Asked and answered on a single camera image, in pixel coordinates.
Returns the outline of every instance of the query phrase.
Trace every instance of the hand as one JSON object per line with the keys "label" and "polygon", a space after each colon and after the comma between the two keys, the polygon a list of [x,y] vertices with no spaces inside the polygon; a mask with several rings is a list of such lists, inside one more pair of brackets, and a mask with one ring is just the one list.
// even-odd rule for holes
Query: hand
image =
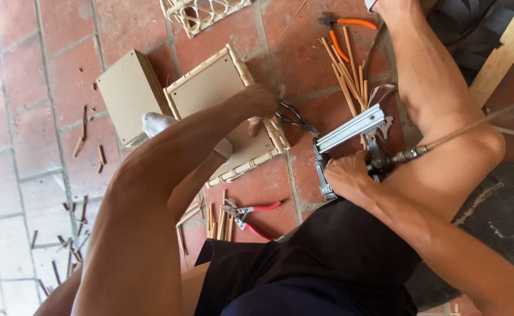
{"label": "hand", "polygon": [[247,132],[251,137],[255,137],[261,126],[263,118],[275,114],[278,104],[276,98],[270,93],[264,85],[255,83],[248,85],[245,89],[236,93],[232,98],[234,102],[240,104],[251,114],[248,119],[249,127]]}
{"label": "hand", "polygon": [[366,158],[368,152],[361,150],[354,155],[331,159],[325,168],[325,179],[338,195],[354,204],[366,208],[366,191],[375,182],[368,176]]}

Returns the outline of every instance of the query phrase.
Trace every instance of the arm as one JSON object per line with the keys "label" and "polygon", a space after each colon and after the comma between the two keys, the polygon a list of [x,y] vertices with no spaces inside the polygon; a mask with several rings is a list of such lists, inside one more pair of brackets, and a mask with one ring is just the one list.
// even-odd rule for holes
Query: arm
{"label": "arm", "polygon": [[325,177],[335,192],[380,219],[484,315],[514,315],[514,266],[473,236],[374,182],[365,155],[329,162]]}
{"label": "arm", "polygon": [[180,120],[124,161],[100,206],[73,314],[181,313],[179,252],[169,197],[243,120],[275,110],[274,96],[261,85],[251,85]]}

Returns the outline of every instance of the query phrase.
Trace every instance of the red-handled pruning shears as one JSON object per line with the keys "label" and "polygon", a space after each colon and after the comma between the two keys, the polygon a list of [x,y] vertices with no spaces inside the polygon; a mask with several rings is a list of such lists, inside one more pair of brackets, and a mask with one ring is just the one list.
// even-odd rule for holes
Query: red-handled pruning shears
{"label": "red-handled pruning shears", "polygon": [[238,208],[235,203],[233,203],[231,200],[228,200],[227,198],[225,198],[224,201],[229,205],[220,206],[220,209],[230,214],[233,217],[233,220],[235,220],[235,222],[237,223],[237,226],[239,226],[239,228],[241,228],[242,231],[244,231],[245,228],[249,228],[253,233],[255,233],[255,235],[263,238],[264,240],[271,241],[270,238],[265,237],[257,229],[248,224],[245,220],[247,219],[247,215],[249,215],[250,212],[267,212],[276,209],[278,206],[281,205],[280,201],[268,206],[249,206],[241,208]]}

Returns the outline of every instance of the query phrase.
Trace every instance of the cardboard panel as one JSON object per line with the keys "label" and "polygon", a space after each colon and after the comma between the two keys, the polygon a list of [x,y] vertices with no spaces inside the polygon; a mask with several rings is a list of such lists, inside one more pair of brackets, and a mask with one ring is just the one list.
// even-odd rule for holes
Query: cardboard panel
{"label": "cardboard panel", "polygon": [[[226,100],[244,87],[230,55],[226,54],[172,91],[171,97],[181,118],[186,118]],[[221,166],[211,179],[274,148],[264,126],[261,126],[255,138],[251,138],[247,134],[248,125],[245,121],[228,134],[226,139],[232,143],[233,155],[229,163]]]}
{"label": "cardboard panel", "polygon": [[144,113],[162,114],[133,49],[100,76],[97,85],[123,144],[143,133]]}

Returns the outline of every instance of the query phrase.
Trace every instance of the wooden frame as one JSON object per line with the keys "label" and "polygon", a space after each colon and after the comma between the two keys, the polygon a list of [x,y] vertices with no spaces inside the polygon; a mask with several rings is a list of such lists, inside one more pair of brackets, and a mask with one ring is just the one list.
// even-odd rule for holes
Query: wooden frame
{"label": "wooden frame", "polygon": [[[203,72],[205,69],[207,69],[209,66],[211,66],[214,62],[220,60],[225,55],[230,55],[232,63],[235,66],[235,69],[237,70],[237,73],[239,74],[239,77],[241,81],[243,82],[243,85],[246,87],[250,84],[255,83],[255,80],[249,73],[249,70],[245,63],[239,58],[239,56],[235,53],[235,51],[232,49],[232,46],[230,44],[227,44],[224,49],[222,49],[220,52],[216,53],[214,56],[209,58],[208,60],[201,63],[199,66],[191,70],[186,75],[179,78],[176,82],[172,83],[168,88],[163,89],[163,93],[165,94],[165,97],[167,98],[169,107],[171,108],[171,111],[173,112],[173,115],[176,119],[180,120],[181,116],[179,114],[179,111],[177,110],[175,106],[175,102],[173,101],[173,94],[174,91],[176,91],[181,85],[188,82],[190,79],[192,79],[197,74]],[[241,176],[243,173],[257,167],[258,165],[262,164],[263,162],[266,162],[267,160],[271,159],[277,154],[281,154],[284,151],[290,149],[290,145],[288,144],[288,140],[284,136],[283,131],[281,130],[280,124],[278,122],[277,118],[269,118],[263,120],[263,124],[265,126],[265,129],[267,130],[267,134],[274,145],[274,149],[266,152],[265,154],[261,154],[258,157],[255,157],[248,161],[247,163],[237,166],[228,172],[219,175],[211,180],[209,180],[206,183],[206,186],[208,188],[221,183],[221,182],[231,182],[238,176]]]}
{"label": "wooden frame", "polygon": [[470,85],[470,92],[479,106],[484,106],[514,63],[514,17],[495,48]]}

